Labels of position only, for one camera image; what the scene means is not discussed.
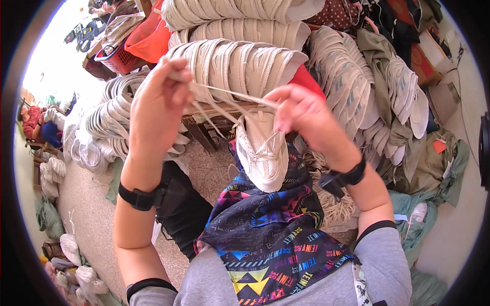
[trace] terrazzo floor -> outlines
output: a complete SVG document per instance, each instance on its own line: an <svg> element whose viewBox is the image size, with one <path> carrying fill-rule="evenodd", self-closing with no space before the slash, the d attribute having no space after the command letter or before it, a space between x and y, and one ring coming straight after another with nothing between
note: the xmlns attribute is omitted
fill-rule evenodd
<svg viewBox="0 0 490 306"><path fill-rule="evenodd" d="M195 140L186 145L184 153L190 158L190 179L194 188L212 205L220 192L229 183L228 165L233 163L225 142L220 142L216 153L208 153ZM123 301L126 290L119 272L113 249L112 226L115 205L105 199L112 180L112 167L102 174L93 174L73 162L67 162L67 174L59 186L57 208L67 231L74 234L80 251L97 271L99 277ZM344 244L350 244L357 230L332 235ZM173 241L159 235L155 248L167 270L170 281L180 289L189 266L187 258L180 253Z"/></svg>

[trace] orange bag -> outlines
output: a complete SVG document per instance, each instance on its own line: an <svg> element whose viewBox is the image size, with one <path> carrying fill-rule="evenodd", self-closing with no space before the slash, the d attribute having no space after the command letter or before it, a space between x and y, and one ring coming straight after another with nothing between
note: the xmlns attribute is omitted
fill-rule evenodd
<svg viewBox="0 0 490 306"><path fill-rule="evenodd" d="M147 62L158 63L158 60L169 50L170 32L162 16L153 11L161 9L164 0L157 0L151 13L127 38L124 49Z"/></svg>

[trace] red plastic basket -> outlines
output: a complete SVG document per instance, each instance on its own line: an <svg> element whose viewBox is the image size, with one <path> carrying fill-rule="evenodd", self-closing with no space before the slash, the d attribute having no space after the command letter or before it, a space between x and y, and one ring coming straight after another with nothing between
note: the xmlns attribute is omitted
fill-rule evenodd
<svg viewBox="0 0 490 306"><path fill-rule="evenodd" d="M112 72L126 74L131 71L131 68L140 59L128 51L124 50L123 41L110 55L103 56L103 50L95 56L94 60L103 63Z"/></svg>

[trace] electrical cord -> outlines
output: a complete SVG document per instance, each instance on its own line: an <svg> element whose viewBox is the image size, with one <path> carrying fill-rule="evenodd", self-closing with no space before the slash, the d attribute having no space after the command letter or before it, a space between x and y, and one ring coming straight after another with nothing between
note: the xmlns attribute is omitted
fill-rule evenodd
<svg viewBox="0 0 490 306"><path fill-rule="evenodd" d="M463 48L463 44L460 42L460 46L458 49L458 57L456 58L458 60L456 67L449 70L447 73L450 73L452 71L456 71L456 73L458 74L458 94L460 95L460 99L461 99L461 119L463 120L463 127L465 128L466 138L468 138L468 142L470 142L469 135L468 135L468 129L466 128L466 123L465 123L465 116L463 116L463 94L461 93L461 77L460 77L459 70L458 70L458 67L459 67L459 64L461 62L461 58L463 57L464 51L465 51L465 49ZM469 146L469 150L471 152L471 155L473 156L473 159L475 160L476 164L478 166L480 166L480 163L478 162L478 159L476 158L475 153L473 152L473 148L471 147L471 143L468 146Z"/></svg>

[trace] orange tag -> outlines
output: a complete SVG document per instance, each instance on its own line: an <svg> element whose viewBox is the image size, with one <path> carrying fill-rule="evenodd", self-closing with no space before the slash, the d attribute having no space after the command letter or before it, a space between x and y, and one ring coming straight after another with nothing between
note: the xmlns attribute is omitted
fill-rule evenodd
<svg viewBox="0 0 490 306"><path fill-rule="evenodd" d="M446 144L440 140L436 140L432 145L437 154L443 152L446 149Z"/></svg>

